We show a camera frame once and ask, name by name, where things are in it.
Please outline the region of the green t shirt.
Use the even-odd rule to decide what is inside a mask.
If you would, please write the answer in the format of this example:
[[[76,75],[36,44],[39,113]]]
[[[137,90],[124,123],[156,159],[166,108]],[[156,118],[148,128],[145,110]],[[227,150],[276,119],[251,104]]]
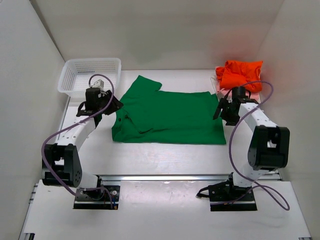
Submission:
[[[215,94],[163,91],[160,82],[139,75],[120,102],[111,129],[118,143],[225,145],[223,122],[214,119]]]

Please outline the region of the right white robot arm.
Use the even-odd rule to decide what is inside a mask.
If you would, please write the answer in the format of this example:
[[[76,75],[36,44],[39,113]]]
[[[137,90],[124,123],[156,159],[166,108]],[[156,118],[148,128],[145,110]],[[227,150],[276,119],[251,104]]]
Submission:
[[[255,188],[267,190],[267,186],[260,185],[257,180],[287,166],[290,130],[270,120],[244,86],[232,88],[219,100],[213,118],[221,118],[235,129],[245,122],[252,131],[252,139],[242,168],[237,169],[230,157],[233,172],[228,179],[200,189],[196,197],[209,198],[213,206],[252,203]]]

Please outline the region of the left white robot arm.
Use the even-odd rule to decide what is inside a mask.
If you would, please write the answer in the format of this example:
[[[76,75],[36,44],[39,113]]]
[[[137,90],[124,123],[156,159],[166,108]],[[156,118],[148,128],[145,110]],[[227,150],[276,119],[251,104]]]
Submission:
[[[72,195],[76,194],[72,188],[83,189],[93,199],[104,195],[100,176],[82,170],[79,150],[103,115],[109,116],[123,107],[114,93],[114,89],[87,88],[85,101],[78,106],[73,124],[44,141],[41,147],[44,185],[64,187]]]

